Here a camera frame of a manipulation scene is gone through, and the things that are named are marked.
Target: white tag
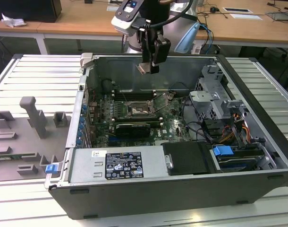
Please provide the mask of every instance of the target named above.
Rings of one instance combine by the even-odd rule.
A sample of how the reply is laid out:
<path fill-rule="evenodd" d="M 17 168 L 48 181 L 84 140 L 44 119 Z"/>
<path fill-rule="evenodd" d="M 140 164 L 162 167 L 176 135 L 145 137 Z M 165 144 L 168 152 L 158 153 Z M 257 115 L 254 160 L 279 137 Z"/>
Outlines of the white tag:
<path fill-rule="evenodd" d="M 234 14 L 230 13 L 234 19 L 250 19 L 250 20 L 262 20 L 259 16 L 256 15 L 247 15 L 247 14 Z"/>
<path fill-rule="evenodd" d="M 105 157 L 106 153 L 106 150 L 93 150 L 92 157 Z"/>

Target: wooden desk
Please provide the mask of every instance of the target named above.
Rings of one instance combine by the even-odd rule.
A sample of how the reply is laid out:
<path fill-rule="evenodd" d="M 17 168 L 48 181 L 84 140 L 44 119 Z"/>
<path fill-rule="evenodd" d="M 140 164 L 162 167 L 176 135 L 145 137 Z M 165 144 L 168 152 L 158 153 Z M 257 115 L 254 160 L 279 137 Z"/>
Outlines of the wooden desk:
<path fill-rule="evenodd" d="M 37 33 L 37 28 L 41 22 L 30 21 L 27 22 L 25 26 L 18 26 L 18 27 L 8 27 L 4 23 L 0 21 L 0 32 L 34 32 Z"/>
<path fill-rule="evenodd" d="M 223 7 L 249 9 L 253 14 L 265 14 L 268 12 L 278 12 L 278 9 L 268 6 L 270 0 L 208 0 L 210 4 L 216 4 L 222 13 L 227 13 Z M 288 2 L 276 1 L 277 7 L 282 10 L 288 7 Z M 209 11 L 210 6 L 205 5 L 198 8 L 200 11 Z M 230 14 L 210 14 L 207 18 L 208 27 L 214 33 L 214 40 L 218 44 L 225 42 L 249 42 L 257 45 L 267 46 L 267 44 L 278 46 L 288 44 L 288 23 L 274 22 L 267 15 L 259 16 L 263 20 L 234 19 Z"/>
<path fill-rule="evenodd" d="M 270 0 L 208 0 L 216 4 L 220 11 L 226 13 L 222 7 L 245 8 L 253 14 L 277 12 L 274 7 L 267 6 Z M 89 39 L 89 40 L 121 40 L 119 34 L 111 25 L 115 12 L 107 11 L 107 3 L 94 2 L 84 4 L 83 0 L 61 0 L 62 13 L 55 23 L 27 22 L 27 26 L 10 28 L 0 22 L 0 36 L 32 37 L 37 40 L 42 54 L 48 54 L 44 43 L 45 38 L 59 39 Z M 283 9 L 288 2 L 276 1 L 276 5 Z M 198 11 L 209 11 L 210 6 Z M 209 14 L 208 27 L 214 33 L 214 44 L 246 45 L 263 47 L 288 48 L 288 23 L 273 22 L 267 16 L 260 16 L 262 20 L 234 19 L 230 14 Z M 196 39 L 204 41 L 205 31 L 199 31 Z"/>
<path fill-rule="evenodd" d="M 57 21 L 41 23 L 37 28 L 39 33 L 122 36 L 110 23 L 115 12 L 106 10 L 107 3 L 61 0 L 61 5 L 62 13 Z"/>

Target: white paper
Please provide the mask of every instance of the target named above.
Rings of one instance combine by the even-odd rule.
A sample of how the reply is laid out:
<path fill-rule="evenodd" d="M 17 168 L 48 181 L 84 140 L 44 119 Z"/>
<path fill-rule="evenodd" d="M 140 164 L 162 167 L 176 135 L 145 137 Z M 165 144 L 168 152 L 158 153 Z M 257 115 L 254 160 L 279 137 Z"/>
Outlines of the white paper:
<path fill-rule="evenodd" d="M 13 28 L 14 26 L 23 26 L 26 25 L 25 21 L 23 19 L 12 19 L 9 17 L 6 17 L 5 15 L 2 14 L 2 23 L 5 25 Z"/>
<path fill-rule="evenodd" d="M 107 7 L 107 11 L 117 11 L 117 9 L 119 9 L 119 6 L 108 6 Z"/>
<path fill-rule="evenodd" d="M 251 20 L 262 20 L 259 16 L 248 15 L 248 14 L 234 14 L 230 13 L 230 15 L 235 19 L 251 19 Z"/>

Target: blue connector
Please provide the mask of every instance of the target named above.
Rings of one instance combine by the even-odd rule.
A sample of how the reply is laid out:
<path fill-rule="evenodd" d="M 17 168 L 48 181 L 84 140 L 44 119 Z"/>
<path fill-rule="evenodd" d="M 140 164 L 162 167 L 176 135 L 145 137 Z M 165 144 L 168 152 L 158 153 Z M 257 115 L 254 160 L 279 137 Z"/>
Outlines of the blue connector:
<path fill-rule="evenodd" d="M 78 131 L 78 132 L 77 132 L 77 136 L 78 136 L 78 137 L 81 137 L 81 136 L 83 136 L 83 133 L 82 133 L 81 131 Z"/>
<path fill-rule="evenodd" d="M 84 122 L 85 122 L 85 118 L 84 118 L 84 117 L 80 117 L 79 121 L 80 121 L 81 123 L 84 123 Z"/>
<path fill-rule="evenodd" d="M 82 110 L 87 110 L 87 106 L 85 104 L 82 105 Z"/>
<path fill-rule="evenodd" d="M 84 129 L 84 125 L 80 123 L 80 124 L 78 125 L 78 129 L 79 129 L 79 130 Z"/>
<path fill-rule="evenodd" d="M 233 150 L 230 146 L 216 146 L 212 149 L 215 156 L 218 155 L 234 155 Z"/>
<path fill-rule="evenodd" d="M 59 166 L 59 163 L 47 165 L 45 168 L 45 173 L 46 174 L 57 174 L 58 173 L 58 166 Z"/>
<path fill-rule="evenodd" d="M 76 144 L 80 145 L 82 143 L 82 140 L 76 139 Z"/>

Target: metal aluminum table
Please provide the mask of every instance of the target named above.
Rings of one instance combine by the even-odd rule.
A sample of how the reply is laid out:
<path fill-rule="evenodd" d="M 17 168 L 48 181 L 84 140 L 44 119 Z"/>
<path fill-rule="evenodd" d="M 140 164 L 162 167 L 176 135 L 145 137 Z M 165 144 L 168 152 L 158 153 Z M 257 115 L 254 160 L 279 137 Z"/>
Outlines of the metal aluminum table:
<path fill-rule="evenodd" d="M 65 108 L 70 115 L 81 75 L 79 57 L 24 55 L 12 60 L 0 75 L 0 110 L 10 108 L 15 117 L 25 116 L 16 106 L 17 100 L 34 95 L 46 115 L 57 108 Z M 259 63 L 246 58 L 227 59 L 288 138 L 287 92 Z M 288 226 L 288 187 L 275 189 L 253 204 L 76 221 L 67 217 L 43 182 L 0 182 L 0 226 Z M 134 198 L 127 202 L 136 206 Z"/>

